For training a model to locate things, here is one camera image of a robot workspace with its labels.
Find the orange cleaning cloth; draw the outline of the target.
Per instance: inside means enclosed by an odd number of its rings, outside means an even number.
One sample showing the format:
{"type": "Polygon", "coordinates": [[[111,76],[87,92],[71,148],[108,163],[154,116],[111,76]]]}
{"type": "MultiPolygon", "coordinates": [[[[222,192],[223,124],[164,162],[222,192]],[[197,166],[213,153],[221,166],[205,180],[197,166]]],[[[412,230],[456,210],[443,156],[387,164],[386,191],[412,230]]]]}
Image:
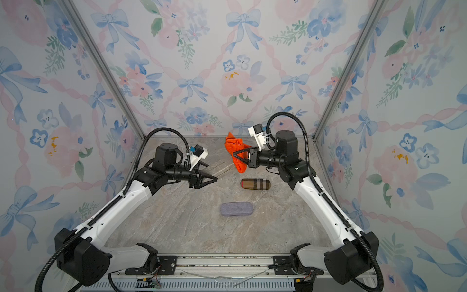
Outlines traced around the orange cleaning cloth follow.
{"type": "MultiPolygon", "coordinates": [[[[241,138],[236,138],[232,133],[228,133],[225,139],[225,148],[227,152],[233,157],[234,152],[243,149],[244,146],[249,147],[250,145],[243,142],[241,138]]],[[[244,173],[246,169],[237,169],[239,173],[244,173]]]]}

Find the grey eyeglass case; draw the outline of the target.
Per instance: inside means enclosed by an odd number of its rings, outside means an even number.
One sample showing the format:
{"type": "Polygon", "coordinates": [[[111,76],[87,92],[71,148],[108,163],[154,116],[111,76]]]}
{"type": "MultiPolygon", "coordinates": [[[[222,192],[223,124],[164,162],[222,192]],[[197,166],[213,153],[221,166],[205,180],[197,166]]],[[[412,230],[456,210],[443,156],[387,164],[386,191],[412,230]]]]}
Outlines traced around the grey eyeglass case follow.
{"type": "Polygon", "coordinates": [[[235,165],[232,162],[222,162],[207,168],[209,175],[221,178],[223,175],[228,174],[231,170],[235,170],[235,165]]]}

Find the plaid eyeglass case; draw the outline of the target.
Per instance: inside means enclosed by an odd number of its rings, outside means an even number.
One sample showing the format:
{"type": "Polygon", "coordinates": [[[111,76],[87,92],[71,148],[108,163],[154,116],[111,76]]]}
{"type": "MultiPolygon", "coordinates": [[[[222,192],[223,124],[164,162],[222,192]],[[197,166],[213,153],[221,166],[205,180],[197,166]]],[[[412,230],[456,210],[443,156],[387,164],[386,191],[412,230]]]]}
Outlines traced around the plaid eyeglass case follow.
{"type": "Polygon", "coordinates": [[[240,184],[242,188],[253,191],[267,191],[271,188],[271,181],[262,178],[244,178],[240,184]]]}

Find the purple fabric eyeglass case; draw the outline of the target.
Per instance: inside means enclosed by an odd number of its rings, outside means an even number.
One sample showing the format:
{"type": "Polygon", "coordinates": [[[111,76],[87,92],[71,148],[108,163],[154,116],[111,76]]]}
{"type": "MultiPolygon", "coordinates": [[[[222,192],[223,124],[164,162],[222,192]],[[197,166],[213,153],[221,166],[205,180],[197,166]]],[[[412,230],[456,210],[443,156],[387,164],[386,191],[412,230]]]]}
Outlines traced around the purple fabric eyeglass case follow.
{"type": "Polygon", "coordinates": [[[254,212],[254,205],[249,202],[231,202],[224,203],[220,206],[220,213],[222,216],[246,216],[254,212]]]}

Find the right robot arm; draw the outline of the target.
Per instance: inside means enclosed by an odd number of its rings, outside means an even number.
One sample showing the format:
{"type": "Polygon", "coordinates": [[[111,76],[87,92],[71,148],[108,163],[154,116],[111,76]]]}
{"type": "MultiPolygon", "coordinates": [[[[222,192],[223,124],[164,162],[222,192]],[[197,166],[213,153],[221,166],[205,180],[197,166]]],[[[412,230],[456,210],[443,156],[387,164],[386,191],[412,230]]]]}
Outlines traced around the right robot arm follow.
{"type": "Polygon", "coordinates": [[[313,169],[299,157],[298,139],[292,131],[282,130],[276,134],[276,148],[267,148],[268,138],[261,125],[249,128],[249,134],[257,145],[234,152],[235,159],[256,169],[264,166],[275,168],[281,179],[304,200],[319,219],[328,234],[332,247],[318,248],[302,244],[290,252],[288,264],[277,264],[279,268],[297,275],[307,275],[316,270],[326,271],[341,285],[358,283],[358,277],[375,270],[378,278],[374,288],[383,289],[381,270],[376,262],[379,240],[372,232],[365,233],[352,223],[344,211],[336,205],[323,187],[313,169]]]}

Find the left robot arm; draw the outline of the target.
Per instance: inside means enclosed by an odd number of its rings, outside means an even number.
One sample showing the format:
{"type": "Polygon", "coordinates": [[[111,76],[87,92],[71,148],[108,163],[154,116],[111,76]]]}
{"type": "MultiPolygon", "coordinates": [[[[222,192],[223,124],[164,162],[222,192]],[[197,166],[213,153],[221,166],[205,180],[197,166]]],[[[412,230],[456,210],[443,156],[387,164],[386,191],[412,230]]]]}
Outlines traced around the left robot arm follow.
{"type": "Polygon", "coordinates": [[[105,245],[125,219],[162,187],[187,181],[190,188],[201,189],[217,181],[199,169],[206,165],[205,148],[196,145],[189,150],[192,164],[189,168],[177,159],[181,154],[177,145],[161,144],[156,148],[155,157],[136,172],[128,192],[120,192],[75,230],[62,229],[55,236],[55,247],[63,249],[56,259],[57,267],[87,287],[120,270],[155,273],[160,263],[157,250],[150,245],[138,243],[114,249],[105,245]]]}

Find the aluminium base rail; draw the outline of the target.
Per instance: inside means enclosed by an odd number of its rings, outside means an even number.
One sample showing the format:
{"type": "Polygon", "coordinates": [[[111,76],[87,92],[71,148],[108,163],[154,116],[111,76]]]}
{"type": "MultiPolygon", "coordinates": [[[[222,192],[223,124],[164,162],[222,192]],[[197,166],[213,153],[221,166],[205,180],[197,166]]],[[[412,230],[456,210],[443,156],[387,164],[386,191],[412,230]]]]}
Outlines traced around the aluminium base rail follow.
{"type": "Polygon", "coordinates": [[[81,292],[358,292],[323,270],[302,274],[270,268],[288,254],[161,254],[154,274],[126,269],[103,276],[81,292]]]}

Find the right corner aluminium post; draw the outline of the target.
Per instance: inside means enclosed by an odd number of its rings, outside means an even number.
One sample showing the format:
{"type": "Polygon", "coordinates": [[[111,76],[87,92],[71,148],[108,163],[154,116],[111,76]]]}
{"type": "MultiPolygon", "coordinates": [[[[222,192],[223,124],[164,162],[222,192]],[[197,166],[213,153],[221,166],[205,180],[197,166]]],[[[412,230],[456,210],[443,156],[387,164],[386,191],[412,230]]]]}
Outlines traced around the right corner aluminium post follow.
{"type": "Polygon", "coordinates": [[[366,22],[364,23],[364,27],[356,40],[355,47],[351,51],[349,59],[347,60],[343,68],[340,81],[336,85],[336,89],[331,95],[328,105],[326,106],[321,120],[319,122],[319,125],[314,133],[314,141],[317,141],[324,134],[325,126],[327,125],[327,122],[330,116],[332,115],[334,107],[338,103],[340,96],[344,91],[345,85],[350,80],[350,77],[353,74],[353,70],[355,69],[357,63],[359,62],[362,56],[362,51],[364,50],[366,44],[370,39],[370,35],[374,33],[374,30],[377,26],[377,22],[379,22],[379,19],[381,18],[382,13],[384,12],[386,4],[387,1],[384,0],[377,0],[373,3],[373,6],[368,13],[366,22]]]}

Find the corner aluminium post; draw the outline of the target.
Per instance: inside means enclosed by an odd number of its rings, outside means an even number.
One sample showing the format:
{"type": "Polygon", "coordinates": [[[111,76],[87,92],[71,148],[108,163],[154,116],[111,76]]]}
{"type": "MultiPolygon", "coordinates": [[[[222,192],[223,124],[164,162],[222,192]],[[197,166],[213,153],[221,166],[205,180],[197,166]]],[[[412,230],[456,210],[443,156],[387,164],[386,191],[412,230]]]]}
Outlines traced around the corner aluminium post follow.
{"type": "Polygon", "coordinates": [[[104,82],[108,85],[119,106],[122,108],[122,111],[130,122],[130,125],[135,129],[139,138],[143,139],[145,134],[142,130],[142,127],[139,125],[135,115],[133,114],[130,108],[130,104],[126,101],[125,97],[121,93],[116,79],[113,77],[107,62],[103,58],[102,53],[99,51],[97,43],[92,37],[83,18],[79,14],[75,4],[73,1],[58,1],[58,4],[63,9],[64,14],[69,18],[73,28],[76,30],[77,35],[84,42],[86,49],[90,52],[91,59],[96,65],[98,72],[102,76],[104,82]]]}
{"type": "Polygon", "coordinates": [[[364,50],[366,44],[370,39],[370,35],[374,33],[374,30],[377,26],[377,22],[379,22],[379,19],[381,18],[382,13],[384,12],[386,4],[387,1],[384,0],[377,0],[373,3],[373,6],[368,13],[366,22],[364,23],[364,27],[356,40],[355,47],[351,51],[349,59],[347,60],[343,68],[340,81],[336,85],[336,89],[331,95],[328,105],[326,106],[321,120],[319,122],[319,125],[314,133],[314,141],[317,141],[324,134],[325,126],[327,125],[327,122],[330,116],[332,115],[334,107],[338,103],[340,96],[344,91],[345,85],[350,80],[350,77],[353,74],[353,70],[355,69],[357,63],[359,62],[362,56],[362,51],[364,50]]]}

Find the left corner aluminium post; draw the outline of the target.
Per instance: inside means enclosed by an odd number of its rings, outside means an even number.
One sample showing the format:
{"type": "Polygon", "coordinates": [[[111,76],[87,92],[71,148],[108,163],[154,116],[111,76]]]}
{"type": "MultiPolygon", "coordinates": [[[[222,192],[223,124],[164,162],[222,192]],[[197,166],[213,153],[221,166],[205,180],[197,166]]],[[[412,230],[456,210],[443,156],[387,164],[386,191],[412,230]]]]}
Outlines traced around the left corner aluminium post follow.
{"type": "Polygon", "coordinates": [[[121,93],[116,79],[113,77],[107,62],[103,58],[102,53],[99,51],[97,43],[92,37],[83,18],[79,14],[75,4],[73,1],[58,1],[58,4],[63,9],[64,14],[69,18],[73,28],[76,30],[77,35],[84,42],[86,49],[90,52],[91,59],[96,65],[98,72],[102,76],[104,82],[108,85],[119,106],[122,108],[122,111],[130,122],[130,125],[135,129],[139,138],[143,139],[145,134],[142,130],[142,127],[139,125],[135,115],[133,114],[130,108],[130,104],[126,101],[125,97],[121,93]]]}

